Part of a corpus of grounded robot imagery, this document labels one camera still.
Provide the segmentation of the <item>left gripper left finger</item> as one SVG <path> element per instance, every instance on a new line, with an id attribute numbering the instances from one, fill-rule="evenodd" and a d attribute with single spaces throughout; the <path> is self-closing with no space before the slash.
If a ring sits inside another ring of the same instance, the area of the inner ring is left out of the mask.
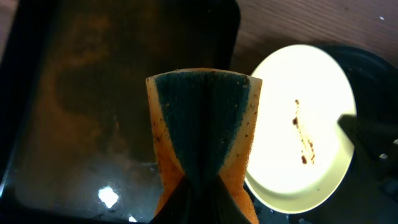
<path id="1" fill-rule="evenodd" d="M 190 224 L 197 219 L 197 195 L 192 183 L 183 177 L 149 224 Z"/>

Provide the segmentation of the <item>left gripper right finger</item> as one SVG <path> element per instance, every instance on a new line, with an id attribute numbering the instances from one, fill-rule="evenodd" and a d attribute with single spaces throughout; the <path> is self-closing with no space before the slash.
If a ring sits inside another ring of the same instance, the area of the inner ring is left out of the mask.
<path id="1" fill-rule="evenodd" d="M 218 176 L 202 193 L 198 206 L 202 224 L 250 224 Z"/>

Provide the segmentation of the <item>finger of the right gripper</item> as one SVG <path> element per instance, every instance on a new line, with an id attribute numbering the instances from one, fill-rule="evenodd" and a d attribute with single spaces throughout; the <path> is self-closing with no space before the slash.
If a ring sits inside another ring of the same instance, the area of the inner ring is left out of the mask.
<path id="1" fill-rule="evenodd" d="M 397 125 L 343 114 L 338 124 L 354 145 L 354 172 L 366 182 L 397 183 Z"/>

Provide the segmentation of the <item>yellow plate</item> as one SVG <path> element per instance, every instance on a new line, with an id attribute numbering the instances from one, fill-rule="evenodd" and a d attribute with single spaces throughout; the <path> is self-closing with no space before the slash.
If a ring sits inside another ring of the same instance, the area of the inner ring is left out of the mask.
<path id="1" fill-rule="evenodd" d="M 356 114 L 351 85 L 330 54 L 303 44 L 270 54 L 253 76 L 262 88 L 246 185 L 277 212 L 312 210 L 338 188 L 353 158 L 338 124 Z"/>

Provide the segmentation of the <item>green and orange sponge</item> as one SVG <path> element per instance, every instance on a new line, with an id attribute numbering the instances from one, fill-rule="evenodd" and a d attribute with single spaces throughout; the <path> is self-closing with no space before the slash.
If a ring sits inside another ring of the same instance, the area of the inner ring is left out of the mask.
<path id="1" fill-rule="evenodd" d="M 254 140 L 262 80 L 189 68 L 146 79 L 157 165 L 164 186 L 155 215 L 183 177 L 202 193 L 220 176 L 240 211 L 258 217 L 244 178 Z"/>

